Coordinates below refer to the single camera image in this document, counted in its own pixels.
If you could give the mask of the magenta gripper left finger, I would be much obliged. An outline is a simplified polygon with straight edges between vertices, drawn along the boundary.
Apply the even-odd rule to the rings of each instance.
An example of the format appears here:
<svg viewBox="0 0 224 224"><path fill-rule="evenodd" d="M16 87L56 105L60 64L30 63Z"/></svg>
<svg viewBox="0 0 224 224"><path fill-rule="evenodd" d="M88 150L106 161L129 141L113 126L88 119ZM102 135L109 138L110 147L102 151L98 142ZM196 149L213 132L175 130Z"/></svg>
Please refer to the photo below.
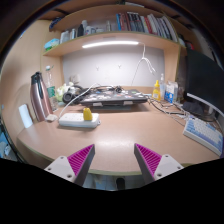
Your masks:
<svg viewBox="0 0 224 224"><path fill-rule="evenodd" d="M95 145L92 144L68 157L59 156L45 168L45 171L82 186L94 155Z"/></svg>

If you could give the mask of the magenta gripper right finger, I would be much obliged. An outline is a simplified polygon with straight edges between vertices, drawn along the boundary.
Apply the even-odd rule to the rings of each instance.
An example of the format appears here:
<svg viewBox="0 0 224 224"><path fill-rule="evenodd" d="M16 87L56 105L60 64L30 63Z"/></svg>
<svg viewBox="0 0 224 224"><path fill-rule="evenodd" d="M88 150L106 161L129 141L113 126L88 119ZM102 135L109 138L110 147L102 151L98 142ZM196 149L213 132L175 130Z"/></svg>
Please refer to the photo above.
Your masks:
<svg viewBox="0 0 224 224"><path fill-rule="evenodd" d="M134 154L145 184L150 184L183 169L183 166L169 154L160 155L137 143L134 144Z"/></svg>

